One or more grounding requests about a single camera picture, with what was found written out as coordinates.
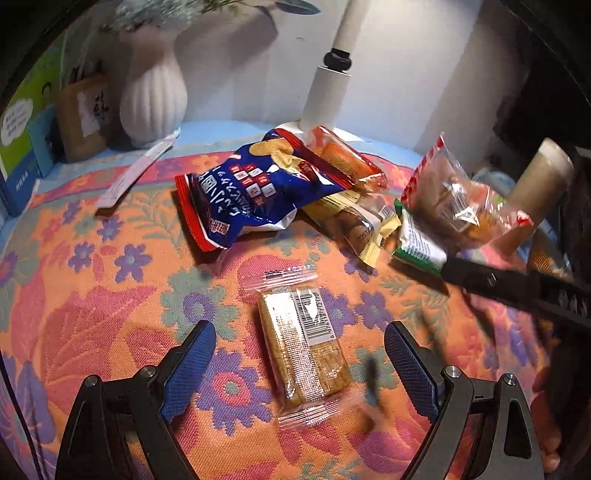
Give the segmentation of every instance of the speech bubble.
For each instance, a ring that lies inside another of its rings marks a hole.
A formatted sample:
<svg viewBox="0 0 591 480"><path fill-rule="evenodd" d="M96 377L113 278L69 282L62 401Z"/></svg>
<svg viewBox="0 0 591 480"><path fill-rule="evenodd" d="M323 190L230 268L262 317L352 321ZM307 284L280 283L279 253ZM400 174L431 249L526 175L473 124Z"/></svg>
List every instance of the speech bubble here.
<svg viewBox="0 0 591 480"><path fill-rule="evenodd" d="M18 100L6 109L2 118L2 132L0 134L2 145L8 147L14 139L22 135L32 114L33 100L30 98Z"/></svg>

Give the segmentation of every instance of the plastic wrapper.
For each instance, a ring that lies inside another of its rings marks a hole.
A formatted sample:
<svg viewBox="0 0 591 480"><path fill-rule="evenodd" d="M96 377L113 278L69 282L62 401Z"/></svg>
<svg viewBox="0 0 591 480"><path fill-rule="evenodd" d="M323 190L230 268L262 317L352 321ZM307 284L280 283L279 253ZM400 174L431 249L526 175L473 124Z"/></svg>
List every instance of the plastic wrapper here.
<svg viewBox="0 0 591 480"><path fill-rule="evenodd" d="M394 208L382 197L353 190L335 193L303 210L328 236L347 243L372 268L377 265L384 239L400 226Z"/></svg>
<svg viewBox="0 0 591 480"><path fill-rule="evenodd" d="M421 160L401 201L449 251L480 248L514 228L532 225L525 212L467 177L443 135Z"/></svg>
<svg viewBox="0 0 591 480"><path fill-rule="evenodd" d="M356 385L330 323L313 266L251 278L277 387L282 429L320 423L355 403Z"/></svg>
<svg viewBox="0 0 591 480"><path fill-rule="evenodd" d="M186 224L204 252L229 248L248 232L284 230L298 208L353 186L281 129L211 170L175 177L175 183Z"/></svg>
<svg viewBox="0 0 591 480"><path fill-rule="evenodd" d="M398 231L398 244L393 256L421 270L439 275L447 261L445 250L421 231L399 200L394 205L402 226Z"/></svg>
<svg viewBox="0 0 591 480"><path fill-rule="evenodd" d="M388 188L386 174L328 128L313 128L306 133L305 143L312 152L350 177L356 189L378 192Z"/></svg>

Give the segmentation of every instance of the vase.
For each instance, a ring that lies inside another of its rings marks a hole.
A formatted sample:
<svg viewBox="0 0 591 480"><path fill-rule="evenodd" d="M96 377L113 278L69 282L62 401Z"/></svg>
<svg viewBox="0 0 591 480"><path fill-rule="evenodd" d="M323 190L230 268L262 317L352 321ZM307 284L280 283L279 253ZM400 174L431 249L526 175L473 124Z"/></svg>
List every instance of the vase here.
<svg viewBox="0 0 591 480"><path fill-rule="evenodd" d="M187 87L174 55L179 33L180 30L143 25L119 35L132 48L119 116L136 148L149 148L180 132L187 110Z"/></svg>

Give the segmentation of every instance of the blue table surface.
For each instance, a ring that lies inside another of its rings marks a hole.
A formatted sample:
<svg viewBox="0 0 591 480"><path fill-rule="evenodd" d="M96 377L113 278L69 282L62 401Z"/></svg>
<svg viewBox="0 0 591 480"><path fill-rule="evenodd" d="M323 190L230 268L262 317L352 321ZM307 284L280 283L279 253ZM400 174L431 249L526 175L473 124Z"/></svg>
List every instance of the blue table surface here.
<svg viewBox="0 0 591 480"><path fill-rule="evenodd" d="M160 157L158 161L165 161L168 158L182 157L184 155L233 151L241 145L260 140L273 127L275 125L224 120L185 122L174 144L174 148ZM362 153L378 155L394 164L410 168L415 168L421 160L421 155L412 150L369 138L362 139L362 142L351 143L354 148ZM49 175L39 181L37 191L40 193L48 192L63 185L67 181L92 171L131 165L143 152L144 150L125 151L106 148L98 155L84 162L56 164ZM2 227L2 231L0 232L0 251L4 251L4 247L17 222L18 218L8 218Z"/></svg>

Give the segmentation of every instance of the finger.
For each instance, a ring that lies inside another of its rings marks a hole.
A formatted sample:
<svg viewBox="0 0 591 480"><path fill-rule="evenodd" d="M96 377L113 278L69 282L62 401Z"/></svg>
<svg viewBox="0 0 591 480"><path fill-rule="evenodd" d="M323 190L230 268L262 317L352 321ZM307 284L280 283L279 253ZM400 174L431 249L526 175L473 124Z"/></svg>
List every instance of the finger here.
<svg viewBox="0 0 591 480"><path fill-rule="evenodd" d="M531 419L534 423L535 434L538 437L540 446L548 453L558 450L562 435L560 429L550 413L548 395L546 392L539 394L530 406Z"/></svg>
<svg viewBox="0 0 591 480"><path fill-rule="evenodd" d="M550 367L545 367L539 371L536 375L534 384L531 386L531 389L534 393L539 393L543 391L548 383L548 377L550 376Z"/></svg>
<svg viewBox="0 0 591 480"><path fill-rule="evenodd" d="M558 468L560 464L560 457L558 453L551 453L549 455L542 455L542 464L544 465L544 473L552 473Z"/></svg>

